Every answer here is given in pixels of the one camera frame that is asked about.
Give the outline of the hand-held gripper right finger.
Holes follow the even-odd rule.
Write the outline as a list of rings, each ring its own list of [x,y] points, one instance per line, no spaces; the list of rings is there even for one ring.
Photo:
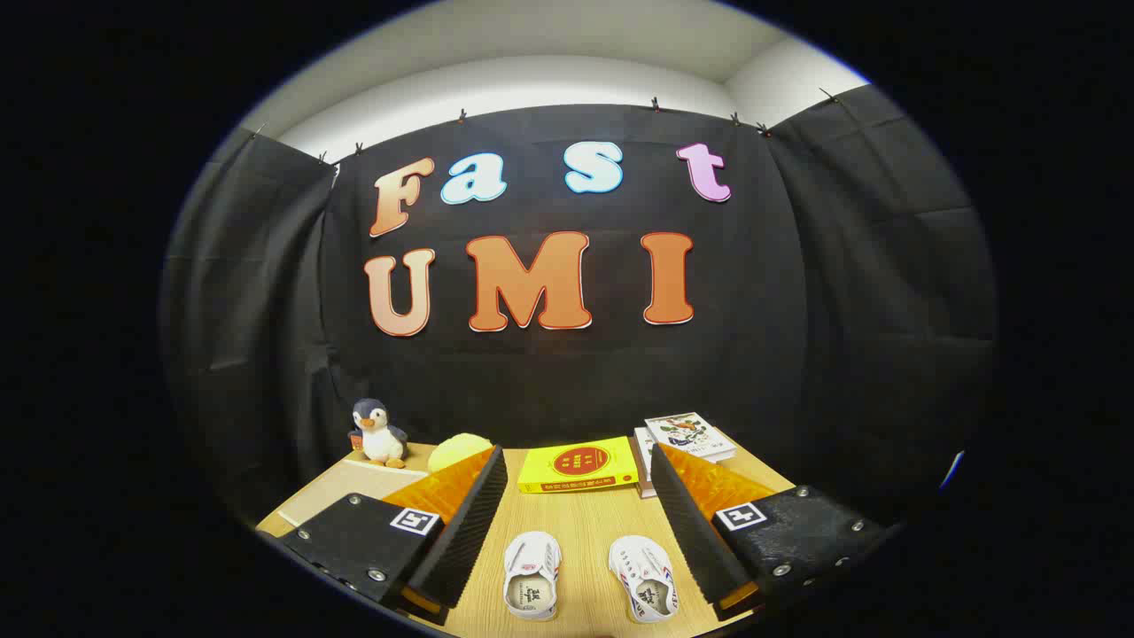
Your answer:
[[[815,487],[772,490],[663,444],[651,457],[670,529],[720,620],[795,607],[889,538],[886,525]]]

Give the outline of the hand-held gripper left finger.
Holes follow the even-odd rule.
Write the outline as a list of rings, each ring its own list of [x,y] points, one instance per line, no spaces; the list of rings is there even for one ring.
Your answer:
[[[469,456],[386,497],[348,492],[281,537],[281,554],[381,609],[443,626],[508,484],[501,446]]]

